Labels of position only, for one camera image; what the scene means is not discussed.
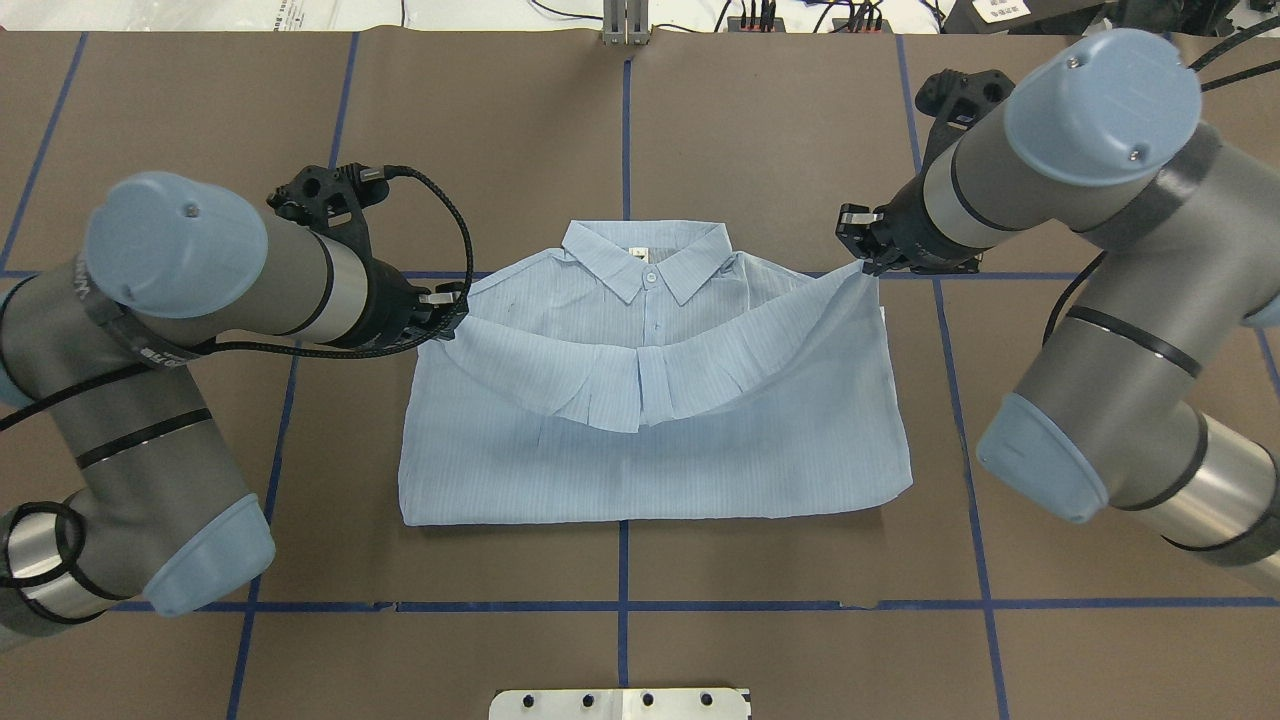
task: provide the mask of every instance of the metal bracket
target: metal bracket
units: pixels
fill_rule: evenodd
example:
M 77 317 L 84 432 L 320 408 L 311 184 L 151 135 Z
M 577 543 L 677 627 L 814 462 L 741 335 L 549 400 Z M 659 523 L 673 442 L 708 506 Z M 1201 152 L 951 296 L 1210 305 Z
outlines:
M 751 691 L 733 688 L 506 691 L 489 720 L 750 720 Z
M 961 73 L 942 70 L 915 94 L 915 109 L 933 118 L 924 147 L 924 169 L 978 120 L 1014 92 L 1014 81 L 1000 70 Z
M 604 0 L 605 45 L 649 44 L 649 0 Z

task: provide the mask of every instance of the blue grid line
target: blue grid line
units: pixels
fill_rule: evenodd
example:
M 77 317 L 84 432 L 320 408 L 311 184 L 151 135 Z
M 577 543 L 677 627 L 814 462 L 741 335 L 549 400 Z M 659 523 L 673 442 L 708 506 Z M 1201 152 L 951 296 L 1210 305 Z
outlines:
M 631 61 L 622 61 L 622 219 L 631 219 Z M 631 685 L 631 523 L 618 523 L 618 687 Z
M 12 270 L 13 277 L 24 278 L 27 275 L 36 274 L 36 270 Z M 403 270 L 401 273 L 408 279 L 462 279 L 466 273 L 461 270 Z M 492 275 L 493 270 L 476 270 L 476 279 L 485 275 Z M 801 272 L 803 275 L 809 275 L 810 278 L 820 278 L 827 273 L 824 270 L 805 270 Z M 0 273 L 0 277 L 9 277 L 8 273 Z M 977 274 L 964 274 L 964 275 L 916 275 L 915 273 L 892 272 L 884 273 L 879 277 L 882 281 L 1070 281 L 1075 278 L 1075 273 L 1032 273 L 1032 272 L 1012 272 L 1012 270 L 993 270 L 982 272 Z
M 1213 610 L 1267 607 L 1280 601 L 1267 596 L 1224 597 L 1059 597 L 983 600 L 884 600 L 874 606 L 845 605 L 838 600 L 627 600 L 627 612 L 937 612 L 1042 610 Z M 517 612 L 618 612 L 613 600 L 517 600 L 466 601 L 257 601 L 255 614 L 346 615 L 374 612 L 406 614 L 517 614 Z M 212 602 L 196 612 L 243 612 L 248 602 Z M 113 612 L 151 612 L 150 602 L 122 602 Z
M 13 243 L 18 240 L 18 228 L 22 225 L 22 217 L 27 213 L 27 202 L 31 192 L 36 188 L 36 178 L 40 177 L 40 167 L 45 164 L 45 152 L 54 138 L 54 128 L 58 127 L 58 118 L 63 114 L 63 105 L 67 104 L 67 95 L 70 94 L 72 81 L 76 79 L 76 69 L 79 68 L 81 56 L 84 55 L 84 44 L 88 42 L 88 33 L 82 32 L 76 42 L 76 53 L 72 63 L 67 68 L 67 77 L 63 78 L 63 87 L 58 91 L 58 101 L 54 102 L 54 111 L 49 115 L 45 126 L 45 135 L 40 138 L 40 149 L 36 150 L 36 160 L 31 164 L 31 173 L 27 174 L 27 184 L 22 187 L 22 196 L 18 199 L 18 208 L 13 213 L 13 223 L 9 224 L 9 234 L 4 238 L 4 249 L 0 250 L 0 268 L 9 264 L 9 254 L 13 252 Z
M 631 687 L 631 521 L 618 523 L 618 687 Z
M 906 44 L 902 36 L 893 36 L 897 42 L 897 67 L 902 81 L 902 105 L 906 110 L 908 136 L 911 140 L 911 160 L 919 173 L 920 142 L 916 136 L 915 109 L 911 102 L 911 78 L 906 67 Z M 991 582 L 987 575 L 987 552 L 982 541 L 982 521 L 978 516 L 978 493 L 973 484 L 973 461 L 969 457 L 969 438 L 964 427 L 964 409 L 960 405 L 960 384 L 956 380 L 955 356 L 951 351 L 951 329 L 947 325 L 946 299 L 942 295 L 942 281 L 933 278 L 933 302 L 938 314 L 938 331 L 942 333 L 942 357 L 947 368 L 947 383 L 951 389 L 951 415 L 960 436 L 960 455 L 964 460 L 965 491 L 969 495 L 969 530 L 973 537 L 973 555 L 978 565 L 978 589 L 982 593 L 982 615 L 987 626 L 987 651 L 991 656 L 991 676 L 996 689 L 996 710 L 1001 720 L 1009 720 L 1009 697 L 1005 691 L 1005 670 L 1000 661 L 1000 638 L 996 634 L 996 612 L 991 605 Z
M 969 456 L 969 433 L 965 432 L 964 406 L 960 402 L 960 384 L 956 379 L 955 354 L 951 348 L 951 328 L 947 324 L 946 297 L 942 282 L 933 281 L 933 304 L 942 333 L 942 357 L 947 369 L 951 391 L 951 415 L 960 436 L 960 456 L 964 460 L 965 491 L 969 495 L 969 530 L 973 537 L 973 555 L 978 564 L 978 589 L 982 593 L 983 618 L 987 624 L 987 648 L 991 652 L 991 673 L 996 685 L 996 707 L 1001 720 L 1009 720 L 1009 698 L 1005 691 L 1005 671 L 1000 661 L 1000 638 L 996 634 L 996 614 L 991 602 L 991 580 L 987 574 L 987 551 L 982 539 L 982 520 L 978 516 L 978 493 L 973 483 L 973 459 Z
M 338 118 L 334 120 L 333 142 L 329 146 L 329 167 L 337 165 L 338 149 L 342 145 L 342 127 L 347 115 L 347 100 L 351 95 L 351 77 L 356 68 L 356 51 L 360 47 L 360 33 L 351 33 L 351 46 L 347 50 L 347 70 L 342 81 L 342 95 L 338 100 Z M 289 363 L 289 378 L 284 386 L 284 401 L 280 407 L 280 424 L 275 434 L 275 452 L 271 457 L 271 475 L 266 487 L 262 514 L 268 524 L 275 515 L 275 497 L 280 483 L 280 470 L 283 468 L 284 436 L 289 430 L 289 420 L 293 414 L 293 397 L 298 379 L 298 357 L 293 356 Z M 248 667 L 248 652 L 253 641 L 253 620 L 259 592 L 262 585 L 262 577 L 259 575 L 248 585 L 248 602 L 244 606 L 244 623 L 241 626 L 241 642 L 236 653 L 236 673 L 232 676 L 232 689 L 227 700 L 227 720 L 234 720 L 239 714 L 241 693 L 244 689 L 244 673 Z
M 1271 352 L 1271 341 L 1267 340 L 1267 333 L 1261 329 L 1254 329 L 1253 334 L 1258 338 L 1262 360 L 1266 361 L 1267 374 L 1271 375 L 1271 388 L 1275 391 L 1276 397 L 1280 398 L 1280 372 L 1276 372 L 1276 357 Z

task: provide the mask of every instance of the blue joint cap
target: blue joint cap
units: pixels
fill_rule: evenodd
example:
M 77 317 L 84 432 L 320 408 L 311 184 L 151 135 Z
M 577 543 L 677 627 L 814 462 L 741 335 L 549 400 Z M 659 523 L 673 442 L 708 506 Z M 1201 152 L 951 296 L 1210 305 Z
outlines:
M 1271 299 L 1258 311 L 1245 315 L 1240 324 L 1247 328 L 1274 328 L 1280 325 L 1280 295 Z
M 1107 488 L 1071 438 L 1020 395 L 1006 395 L 978 443 L 978 460 L 1050 512 L 1085 523 L 1107 506 Z
M 262 574 L 275 542 L 256 495 L 223 510 L 173 555 L 142 589 L 156 612 L 177 618 Z
M 12 296 L 15 290 L 18 290 L 18 286 L 10 287 L 9 292 L 4 293 L 4 297 L 0 297 L 0 307 L 4 307 L 5 304 L 9 302 L 9 296 Z M 26 392 L 22 392 L 18 383 L 13 382 L 13 378 L 9 377 L 9 370 L 4 366 L 4 363 L 0 363 L 0 402 L 19 410 L 35 402 L 35 400 L 27 397 Z
M 88 274 L 111 300 L 157 318 L 230 305 L 266 264 L 266 227 L 234 192 L 173 173 L 111 188 L 84 236 Z
M 1201 90 L 1178 49 L 1146 31 L 1087 37 L 1036 69 L 1005 101 L 1005 136 L 1038 173 L 1074 186 L 1139 179 L 1196 132 Z

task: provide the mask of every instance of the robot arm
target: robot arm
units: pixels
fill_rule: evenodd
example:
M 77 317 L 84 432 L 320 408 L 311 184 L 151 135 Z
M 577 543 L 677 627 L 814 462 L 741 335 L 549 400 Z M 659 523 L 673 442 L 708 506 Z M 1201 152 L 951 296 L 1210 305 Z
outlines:
M 1093 36 L 837 234 L 870 274 L 946 272 L 1050 219 L 1106 250 L 978 459 L 1064 519 L 1133 512 L 1275 594 L 1276 461 L 1183 397 L 1233 328 L 1280 323 L 1280 174 L 1198 117 L 1171 45 Z
M 10 405 L 150 369 L 51 409 L 86 487 L 0 515 L 0 651 L 138 594 L 180 615 L 266 569 L 266 520 L 183 365 L 241 345 L 212 345 L 232 328 L 352 357 L 452 337 L 465 313 L 457 288 L 412 287 L 370 251 L 362 208 L 403 174 L 417 177 L 307 168 L 269 199 L 279 218 L 220 187 L 134 176 L 93 213 L 74 261 L 4 297 L 0 398 Z

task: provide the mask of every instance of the shirt placket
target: shirt placket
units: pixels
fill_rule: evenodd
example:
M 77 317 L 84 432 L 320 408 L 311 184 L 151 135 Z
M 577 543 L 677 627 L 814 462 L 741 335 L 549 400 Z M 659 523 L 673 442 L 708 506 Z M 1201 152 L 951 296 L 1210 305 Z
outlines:
M 657 266 L 645 268 L 640 279 L 644 283 L 644 342 L 641 345 L 666 345 L 667 315 L 675 299 Z

